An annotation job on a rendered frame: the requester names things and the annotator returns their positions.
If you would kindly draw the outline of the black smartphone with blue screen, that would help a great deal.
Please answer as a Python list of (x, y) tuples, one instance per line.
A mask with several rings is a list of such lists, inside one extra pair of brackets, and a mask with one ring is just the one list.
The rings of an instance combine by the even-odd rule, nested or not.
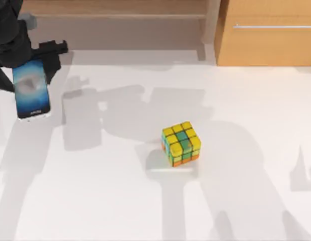
[(29, 61), (14, 68), (12, 73), (18, 118), (27, 120), (50, 113), (51, 104), (43, 62)]

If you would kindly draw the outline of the pale grey rounded box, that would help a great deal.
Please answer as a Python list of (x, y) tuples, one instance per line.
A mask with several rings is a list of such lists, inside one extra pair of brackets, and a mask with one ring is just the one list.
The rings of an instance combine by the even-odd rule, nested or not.
[(25, 21), (27, 30), (33, 30), (37, 27), (37, 18), (31, 13), (19, 14), (18, 20)]

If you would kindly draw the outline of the yellow and green puzzle cube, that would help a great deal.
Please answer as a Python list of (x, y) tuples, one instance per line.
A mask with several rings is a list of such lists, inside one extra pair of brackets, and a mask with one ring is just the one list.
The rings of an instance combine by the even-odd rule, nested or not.
[(172, 167), (199, 158), (201, 141), (189, 121), (162, 129), (162, 148)]

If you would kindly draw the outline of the wooden cupboard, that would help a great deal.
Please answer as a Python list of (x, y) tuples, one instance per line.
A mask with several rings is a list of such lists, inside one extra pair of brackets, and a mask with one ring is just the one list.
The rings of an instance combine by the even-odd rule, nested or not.
[(311, 66), (311, 29), (236, 24), (311, 26), (311, 0), (221, 0), (214, 39), (218, 66)]

